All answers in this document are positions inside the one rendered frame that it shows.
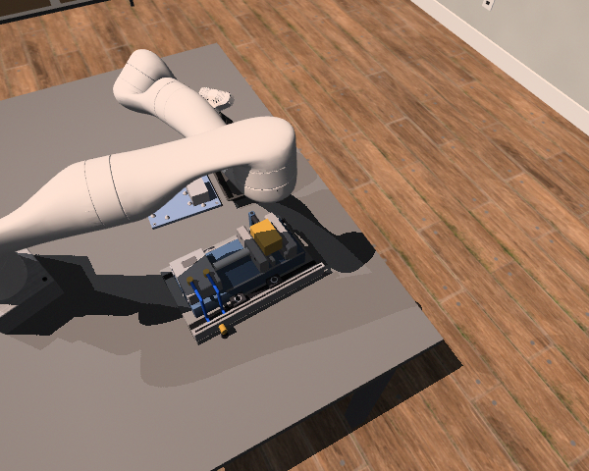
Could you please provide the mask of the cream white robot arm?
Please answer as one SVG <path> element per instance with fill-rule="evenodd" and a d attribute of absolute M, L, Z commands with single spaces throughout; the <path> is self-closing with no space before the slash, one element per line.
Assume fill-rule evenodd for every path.
<path fill-rule="evenodd" d="M 281 201 L 295 189 L 295 130 L 286 120 L 256 117 L 227 125 L 146 49 L 131 55 L 113 91 L 122 106 L 160 119 L 185 138 L 77 162 L 1 218 L 0 300 L 27 280 L 16 251 L 140 221 L 209 174 L 221 171 L 261 203 Z"/>

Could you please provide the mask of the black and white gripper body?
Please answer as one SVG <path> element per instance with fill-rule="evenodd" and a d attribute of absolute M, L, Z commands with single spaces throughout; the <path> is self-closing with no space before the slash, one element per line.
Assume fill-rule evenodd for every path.
<path fill-rule="evenodd" d="M 203 96 L 217 111 L 223 121 L 228 125 L 233 121 L 221 113 L 222 110 L 231 107 L 235 101 L 235 97 L 227 91 L 217 90 L 208 87 L 202 87 L 199 94 Z"/>

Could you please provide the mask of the yellow block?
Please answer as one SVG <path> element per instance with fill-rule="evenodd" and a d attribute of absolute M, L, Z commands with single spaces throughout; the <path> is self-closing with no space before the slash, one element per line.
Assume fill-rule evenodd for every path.
<path fill-rule="evenodd" d="M 259 245 L 265 256 L 283 248 L 283 239 L 268 219 L 250 227 L 250 234 Z"/>

